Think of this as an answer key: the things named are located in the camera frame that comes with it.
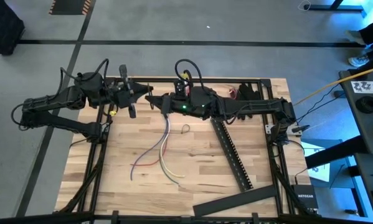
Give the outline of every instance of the shoe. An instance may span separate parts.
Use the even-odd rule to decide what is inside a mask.
[[[350,41],[356,42],[361,45],[366,45],[359,31],[346,30],[346,35]]]
[[[351,57],[351,58],[348,59],[348,62],[354,67],[360,67],[360,66],[366,64],[367,62],[369,62],[369,58],[365,54],[365,55],[362,55],[362,56],[359,56],[359,57]]]

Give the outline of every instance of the wooden tabletop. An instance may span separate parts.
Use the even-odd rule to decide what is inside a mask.
[[[274,97],[284,97],[290,101],[286,79],[273,78],[271,82]],[[162,95],[174,89],[172,83],[151,85],[154,86],[154,95]],[[238,84],[226,83],[205,85],[221,96],[229,96],[229,89],[238,87]],[[136,111],[136,119],[129,118],[128,110],[121,110],[113,117],[96,214],[111,215],[113,210],[119,210],[122,215],[194,215],[193,205],[240,193],[209,119],[202,121],[181,114],[169,115],[171,131],[180,131],[184,124],[190,126],[190,131],[185,134],[170,134],[164,160],[171,171],[185,177],[175,177],[179,182],[176,185],[167,179],[160,165],[156,164],[136,167],[131,181],[130,164],[156,144],[165,129],[165,120],[160,111],[156,108],[151,110],[144,97],[138,100]],[[97,113],[98,110],[86,107],[80,111],[78,120],[84,123],[96,121]],[[253,187],[257,189],[272,185],[262,116],[255,115],[252,119],[235,121],[234,124],[227,125],[227,129]],[[300,141],[294,136],[289,138]],[[73,142],[81,139],[82,135],[75,134]],[[159,146],[145,155],[139,163],[154,162],[158,158],[158,149]],[[90,144],[87,142],[76,144],[70,149],[56,210],[64,207],[81,186],[89,150]],[[294,175],[306,168],[303,150],[290,143],[284,146],[284,153],[290,182],[294,184]],[[298,182],[310,184],[308,173],[299,174]],[[284,192],[282,198],[283,208],[287,212]],[[252,212],[257,212],[260,217],[277,217],[275,199],[268,198],[210,216],[250,217]]]

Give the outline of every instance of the yellow wire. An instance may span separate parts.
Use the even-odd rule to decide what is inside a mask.
[[[164,146],[164,143],[168,140],[168,136],[169,136],[169,133],[170,133],[170,131],[171,131],[171,124],[170,124],[170,122],[169,122],[169,118],[167,119],[167,122],[168,122],[168,133],[167,133],[167,136],[164,138],[163,143],[161,143],[161,147],[160,147],[160,151],[159,151],[159,153],[160,153],[160,155],[161,155],[161,156],[160,156],[161,163],[162,163],[164,169],[165,169],[167,172],[169,172],[171,175],[173,175],[173,176],[175,176],[175,177],[185,177],[185,175],[176,175],[176,174],[174,174],[173,172],[171,172],[171,171],[167,168],[166,163],[164,162],[163,146]]]
[[[320,88],[319,90],[316,90],[314,93],[308,95],[306,98],[303,98],[303,99],[300,100],[299,102],[295,103],[294,106],[300,104],[302,101],[305,101],[305,100],[311,98],[311,97],[314,96],[315,94],[320,93],[321,91],[327,89],[328,87],[331,87],[331,86],[333,86],[333,85],[337,85],[338,83],[342,83],[342,82],[345,82],[345,81],[351,80],[351,79],[356,78],[356,77],[359,77],[359,76],[366,75],[366,74],[368,74],[368,73],[370,73],[370,72],[373,72],[373,68],[370,69],[370,70],[367,70],[367,71],[364,71],[364,72],[358,73],[358,74],[356,74],[356,75],[351,75],[350,77],[343,78],[343,79],[337,80],[337,81],[335,81],[335,82],[332,82],[332,83],[330,83],[330,84],[327,84],[326,86]]]

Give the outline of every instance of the white wire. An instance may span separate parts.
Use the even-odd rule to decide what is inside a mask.
[[[301,8],[301,5],[304,3],[304,2],[307,2],[308,3],[308,8],[307,9],[304,9],[304,8]],[[311,9],[311,5],[312,3],[308,0],[304,0],[302,1],[298,6],[297,6],[297,9],[301,10],[301,11],[308,11],[309,9]]]
[[[165,137],[164,140],[163,140],[163,143],[161,143],[161,147],[160,147],[160,151],[159,151],[159,153],[160,153],[160,160],[161,160],[161,163],[163,164],[164,169],[165,169],[167,172],[169,172],[171,175],[173,175],[173,176],[175,176],[175,177],[185,177],[185,175],[176,175],[176,174],[174,174],[173,172],[171,172],[171,171],[167,168],[167,166],[166,166],[166,164],[165,164],[165,162],[164,162],[164,157],[163,157],[163,147],[164,147],[164,143],[165,143],[165,142],[167,141],[167,139],[168,139],[169,133],[171,132],[171,124],[170,124],[170,122],[169,122],[169,118],[167,118],[167,122],[168,122],[168,132],[167,132],[166,137]]]

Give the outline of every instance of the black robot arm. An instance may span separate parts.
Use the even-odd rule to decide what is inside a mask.
[[[185,70],[184,76],[176,73],[179,80],[174,82],[175,92],[163,96],[145,96],[162,114],[180,113],[202,118],[212,118],[232,124],[239,115],[274,114],[276,121],[271,128],[272,144],[287,144],[287,129],[296,121],[293,105],[283,98],[271,100],[234,100],[219,96],[213,89],[204,86],[198,67],[190,60],[183,59],[195,66],[201,86],[193,86],[190,72]]]
[[[106,67],[102,77],[98,71],[104,63]],[[63,78],[63,73],[65,73],[74,79],[74,86],[58,91],[55,95],[26,99],[12,111],[13,119],[14,111],[18,107],[22,107],[20,123],[14,119],[13,121],[22,127],[22,130],[51,126],[74,133],[81,133],[88,141],[98,142],[102,137],[103,131],[100,123],[91,122],[85,124],[53,115],[49,111],[58,108],[80,110],[85,107],[85,103],[88,100],[89,106],[92,108],[110,103],[114,104],[117,109],[128,107],[130,117],[135,118],[136,111],[134,103],[139,97],[153,90],[153,87],[128,80],[125,65],[120,66],[122,82],[108,83],[106,80],[107,66],[108,60],[106,59],[101,63],[96,72],[79,73],[77,77],[73,77],[67,74],[64,69],[61,69],[61,79]]]

